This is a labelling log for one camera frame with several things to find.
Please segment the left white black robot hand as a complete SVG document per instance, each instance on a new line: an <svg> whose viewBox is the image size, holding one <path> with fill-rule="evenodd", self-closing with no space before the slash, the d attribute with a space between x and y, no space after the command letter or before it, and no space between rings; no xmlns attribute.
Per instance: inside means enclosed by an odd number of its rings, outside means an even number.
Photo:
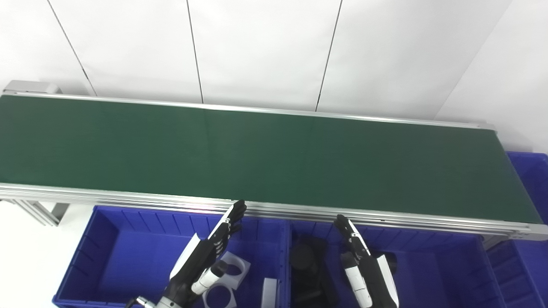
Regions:
<svg viewBox="0 0 548 308"><path fill-rule="evenodd" d="M231 236L241 230L240 221L246 210L245 201L238 200L227 209L206 239L201 240L194 234L172 269L170 281L158 303L161 308L191 308L225 275L228 265L220 257Z"/></svg>

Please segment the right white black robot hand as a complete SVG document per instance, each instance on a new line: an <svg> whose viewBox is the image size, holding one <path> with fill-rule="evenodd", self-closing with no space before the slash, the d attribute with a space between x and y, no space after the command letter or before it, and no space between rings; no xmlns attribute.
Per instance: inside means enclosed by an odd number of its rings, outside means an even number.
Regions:
<svg viewBox="0 0 548 308"><path fill-rule="evenodd" d="M338 214L334 226L343 237L346 251L340 254L342 268L360 308L398 308L394 253L370 250L362 234L345 215Z"/></svg>

